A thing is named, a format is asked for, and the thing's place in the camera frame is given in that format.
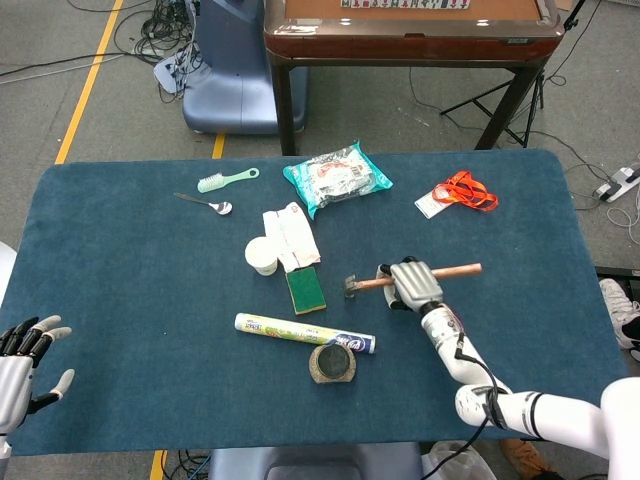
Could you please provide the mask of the white paper cup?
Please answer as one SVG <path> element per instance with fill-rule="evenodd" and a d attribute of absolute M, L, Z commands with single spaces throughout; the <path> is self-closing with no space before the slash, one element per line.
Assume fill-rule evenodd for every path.
<path fill-rule="evenodd" d="M 262 276 L 270 276 L 278 268 L 277 253 L 268 237 L 251 239 L 245 247 L 244 255 L 246 262 Z"/>

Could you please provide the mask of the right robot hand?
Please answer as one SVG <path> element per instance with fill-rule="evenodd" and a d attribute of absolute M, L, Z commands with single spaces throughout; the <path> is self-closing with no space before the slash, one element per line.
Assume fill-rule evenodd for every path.
<path fill-rule="evenodd" d="M 428 265 L 413 256 L 395 264 L 380 264 L 377 279 L 390 279 L 383 287 L 391 310 L 413 311 L 425 315 L 443 301 L 443 290 Z"/>

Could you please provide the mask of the clear plastic bag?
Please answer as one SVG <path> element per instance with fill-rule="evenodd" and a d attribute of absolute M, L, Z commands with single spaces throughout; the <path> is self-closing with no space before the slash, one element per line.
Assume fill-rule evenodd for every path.
<path fill-rule="evenodd" d="M 421 456 L 424 474 L 431 472 L 440 462 L 464 445 L 463 441 L 439 441 Z M 442 465 L 427 480 L 497 480 L 493 471 L 473 447 L 468 447 Z"/>

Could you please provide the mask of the metal spoon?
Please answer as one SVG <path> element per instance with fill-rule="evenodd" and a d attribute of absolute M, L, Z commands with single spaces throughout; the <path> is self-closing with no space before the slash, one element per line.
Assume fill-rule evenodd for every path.
<path fill-rule="evenodd" d="M 179 193 L 179 192 L 175 192 L 174 196 L 191 203 L 207 206 L 219 215 L 228 215 L 232 212 L 232 209 L 233 209 L 233 205 L 230 202 L 226 202 L 226 201 L 223 201 L 220 203 L 213 203 L 213 202 L 201 200 L 201 199 L 186 195 L 184 193 Z"/>

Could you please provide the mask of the white sneaker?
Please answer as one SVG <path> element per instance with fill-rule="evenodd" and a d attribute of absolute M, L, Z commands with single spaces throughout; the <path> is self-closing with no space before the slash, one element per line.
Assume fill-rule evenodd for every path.
<path fill-rule="evenodd" d="M 640 355 L 640 303 L 631 301 L 613 279 L 602 279 L 599 286 L 619 346 Z"/>

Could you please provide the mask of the white plastic wrap roll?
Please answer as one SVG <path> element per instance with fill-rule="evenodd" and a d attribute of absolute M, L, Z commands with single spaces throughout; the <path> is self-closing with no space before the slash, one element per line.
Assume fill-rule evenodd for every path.
<path fill-rule="evenodd" d="M 248 313 L 238 313 L 237 331 L 313 345 L 340 344 L 355 353 L 374 354 L 376 337 L 369 334 L 305 324 Z"/>

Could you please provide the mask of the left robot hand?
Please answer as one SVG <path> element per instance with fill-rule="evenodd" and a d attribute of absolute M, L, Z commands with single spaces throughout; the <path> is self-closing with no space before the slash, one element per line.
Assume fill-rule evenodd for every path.
<path fill-rule="evenodd" d="M 72 333 L 61 317 L 31 317 L 0 334 L 0 437 L 17 430 L 27 416 L 58 402 L 70 389 L 74 369 L 64 371 L 48 392 L 33 396 L 35 372 L 49 348 Z"/>

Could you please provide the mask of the brown mahjong table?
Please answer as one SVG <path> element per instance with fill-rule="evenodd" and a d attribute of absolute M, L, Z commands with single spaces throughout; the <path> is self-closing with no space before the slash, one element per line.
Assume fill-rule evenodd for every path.
<path fill-rule="evenodd" d="M 290 72 L 311 66 L 497 68 L 513 79 L 476 147 L 512 119 L 566 28 L 555 0 L 471 0 L 466 10 L 351 9 L 340 0 L 264 0 L 281 152 L 296 153 Z"/>

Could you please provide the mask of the white power strip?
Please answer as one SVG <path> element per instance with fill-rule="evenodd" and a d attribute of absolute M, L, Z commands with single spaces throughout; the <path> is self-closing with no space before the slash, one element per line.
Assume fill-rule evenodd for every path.
<path fill-rule="evenodd" d="M 622 167 L 616 171 L 611 180 L 602 184 L 596 191 L 596 198 L 606 203 L 612 203 L 640 185 L 640 164 Z"/>

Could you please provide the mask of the blue table cloth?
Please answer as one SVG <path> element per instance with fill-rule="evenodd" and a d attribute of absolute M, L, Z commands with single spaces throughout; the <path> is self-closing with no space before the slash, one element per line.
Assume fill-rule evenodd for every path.
<path fill-rule="evenodd" d="M 597 403 L 628 375 L 562 166 L 545 150 L 376 154 L 387 191 L 329 205 L 312 228 L 327 307 L 314 325 L 376 337 L 353 381 L 318 385 L 311 347 L 239 332 L 240 312 L 291 319 L 282 273 L 245 261 L 262 214 L 296 199 L 283 158 L 70 163 L 37 185 L 0 307 L 0 332 L 58 314 L 33 388 L 76 372 L 28 417 L 16 455 L 463 439 L 457 383 L 419 318 L 380 291 L 349 299 L 349 275 L 415 256 L 481 263 L 444 299 L 511 389 Z M 258 168 L 199 193 L 200 179 Z M 228 215 L 175 192 L 233 205 Z"/>

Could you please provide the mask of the white folded carton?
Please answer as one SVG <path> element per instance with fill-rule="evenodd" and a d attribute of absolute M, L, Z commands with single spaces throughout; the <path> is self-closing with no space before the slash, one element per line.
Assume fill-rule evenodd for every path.
<path fill-rule="evenodd" d="M 321 261 L 321 255 L 304 213 L 296 202 L 262 214 L 266 237 L 286 273 Z"/>

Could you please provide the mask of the wooden handle hammer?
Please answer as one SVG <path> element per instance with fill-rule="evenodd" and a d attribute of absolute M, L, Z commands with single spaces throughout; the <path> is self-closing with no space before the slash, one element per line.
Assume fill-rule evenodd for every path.
<path fill-rule="evenodd" d="M 461 276 L 478 275 L 482 272 L 483 266 L 481 263 L 472 263 L 432 270 L 432 274 L 438 280 Z M 355 294 L 360 291 L 382 288 L 392 284 L 393 280 L 387 277 L 358 281 L 355 276 L 352 275 L 345 279 L 343 291 L 346 298 L 353 298 Z"/>

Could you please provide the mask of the teal snack packet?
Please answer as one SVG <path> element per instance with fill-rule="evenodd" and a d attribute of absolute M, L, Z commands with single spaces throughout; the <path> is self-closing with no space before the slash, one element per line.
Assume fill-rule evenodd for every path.
<path fill-rule="evenodd" d="M 390 190 L 394 183 L 360 143 L 283 168 L 283 176 L 304 202 L 311 220 L 329 204 Z"/>

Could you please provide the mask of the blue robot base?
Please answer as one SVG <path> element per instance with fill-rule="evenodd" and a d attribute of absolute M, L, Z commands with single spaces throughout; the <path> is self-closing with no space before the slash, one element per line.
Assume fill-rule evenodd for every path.
<path fill-rule="evenodd" d="M 276 135 L 264 0 L 198 0 L 190 20 L 202 64 L 188 75 L 183 115 L 194 131 Z"/>

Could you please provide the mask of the green yellow sponge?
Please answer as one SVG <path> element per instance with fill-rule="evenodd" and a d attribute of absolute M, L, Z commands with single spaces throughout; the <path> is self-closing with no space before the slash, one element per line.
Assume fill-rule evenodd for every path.
<path fill-rule="evenodd" d="M 288 272 L 286 283 L 296 315 L 326 309 L 325 296 L 313 266 Z"/>

